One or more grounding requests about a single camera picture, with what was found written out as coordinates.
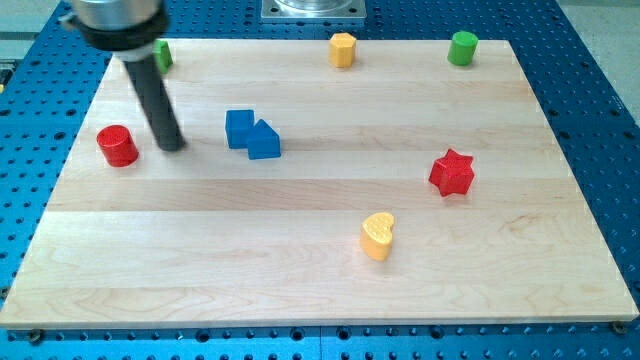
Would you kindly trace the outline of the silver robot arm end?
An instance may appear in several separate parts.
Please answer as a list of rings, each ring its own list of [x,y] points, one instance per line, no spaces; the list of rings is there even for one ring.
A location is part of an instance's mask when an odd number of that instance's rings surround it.
[[[71,0],[59,21],[77,30],[93,48],[112,52],[124,62],[150,56],[154,42],[169,27],[163,0]]]

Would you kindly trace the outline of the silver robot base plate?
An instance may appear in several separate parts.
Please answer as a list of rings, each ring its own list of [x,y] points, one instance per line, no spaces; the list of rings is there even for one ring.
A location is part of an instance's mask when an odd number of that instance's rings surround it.
[[[359,21],[367,17],[365,0],[262,0],[261,18],[271,22]]]

